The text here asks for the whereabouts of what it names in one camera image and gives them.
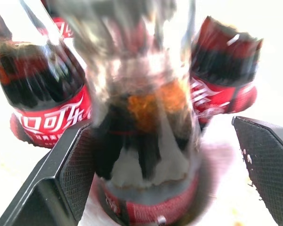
soda bottle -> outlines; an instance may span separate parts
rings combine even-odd
[[[40,1],[0,0],[0,84],[35,145],[91,116],[85,72]]]
[[[42,4],[44,5],[46,11],[50,15],[53,22],[56,24],[58,29],[60,30],[60,34],[64,38],[72,38],[73,32],[70,30],[69,25],[65,23],[65,21],[57,15],[53,7],[48,3],[47,0],[41,0]]]
[[[201,158],[189,85],[192,0],[55,0],[87,64],[106,204],[125,225],[169,225]]]
[[[263,39],[248,31],[205,18],[192,43],[190,77],[193,106],[202,128],[214,115],[242,112],[255,103],[254,80],[262,45]]]

white lettering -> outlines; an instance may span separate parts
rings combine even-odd
[[[236,34],[235,37],[233,37],[231,40],[229,40],[227,42],[227,45],[230,46],[232,45],[234,42],[236,42],[238,39],[239,39],[240,35],[239,34]]]
[[[57,121],[57,117],[56,116],[52,116],[52,117],[48,117],[45,119],[44,122],[44,128],[45,129],[52,129],[55,127]]]
[[[71,107],[69,116],[67,118],[67,123],[66,125],[63,127],[63,129],[68,128],[69,126],[72,126],[74,124],[76,124],[78,121],[82,121],[83,119],[83,113],[84,113],[84,109],[80,110],[78,107],[81,105],[82,101],[83,101],[83,97],[81,98],[81,100],[76,103],[76,104],[69,104],[66,105],[67,107]]]
[[[89,110],[88,115],[87,115],[87,119],[90,119],[90,118],[91,118],[91,109]]]
[[[221,91],[214,92],[210,90],[203,81],[196,80],[194,78],[192,79],[191,90],[192,90],[192,102],[196,106],[200,106],[200,105],[210,102],[211,99],[207,97],[211,97],[218,93],[221,93]]]
[[[42,140],[42,137],[39,136],[39,135],[35,135],[35,137],[36,137],[38,140]]]
[[[56,143],[45,143],[47,146],[54,146]]]
[[[18,120],[20,121],[20,124],[22,125],[22,114],[19,112],[15,112],[15,116],[18,118]]]
[[[60,29],[60,35],[65,36],[67,34],[68,37],[73,35],[73,31],[70,29],[69,24],[65,22],[56,22],[56,26]]]
[[[56,137],[55,135],[50,135],[50,139],[51,139],[51,140],[56,140],[57,137]]]
[[[58,117],[58,122],[55,126],[54,129],[50,130],[50,133],[54,133],[54,132],[57,132],[61,126],[62,126],[62,123],[63,123],[63,119],[64,119],[64,116],[65,116],[65,112],[68,108],[64,108],[64,109],[60,109],[58,111],[55,111],[55,112],[51,112],[51,113],[48,113],[48,114],[45,114],[45,117]]]
[[[23,116],[23,126],[30,130],[39,130],[41,126],[41,117],[26,117]]]

red label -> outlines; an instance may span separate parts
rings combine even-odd
[[[66,23],[62,18],[60,17],[54,17],[53,22],[55,22],[56,26],[60,30],[60,35],[62,35],[64,38],[72,38],[73,32],[70,29],[68,23]]]
[[[249,104],[242,105],[251,97],[252,93],[250,91],[253,88],[252,82],[240,88],[224,87],[209,83],[193,75],[191,79],[191,99],[199,122],[205,124],[214,115],[245,110],[244,108],[247,108]],[[236,98],[233,99],[237,89],[239,89],[239,92]],[[233,109],[230,110],[229,105],[232,101],[235,103]]]
[[[52,148],[68,127],[89,119],[91,113],[86,86],[71,100],[49,110],[24,112],[15,109],[16,117],[33,143],[47,148]]]
[[[143,205],[126,202],[127,213],[125,214],[129,217],[130,225],[157,225],[160,223],[169,225],[174,223],[188,210],[193,201],[197,185],[198,174],[195,174],[191,185],[183,193],[163,203],[157,205]],[[122,214],[119,200],[107,191],[106,201],[108,201],[108,205],[117,216]]]

black textured panel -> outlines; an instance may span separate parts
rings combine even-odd
[[[246,152],[250,179],[276,223],[283,226],[283,128],[243,117],[234,118],[233,125]]]
[[[96,145],[91,128],[85,127],[76,140],[60,173],[59,181],[74,218],[83,215],[94,175],[92,148]]]

orange residue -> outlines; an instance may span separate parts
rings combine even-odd
[[[180,111],[186,105],[184,89],[178,81],[170,82],[146,96],[131,96],[128,110],[137,120],[137,127],[144,132],[153,132],[158,123],[158,103],[167,113]]]

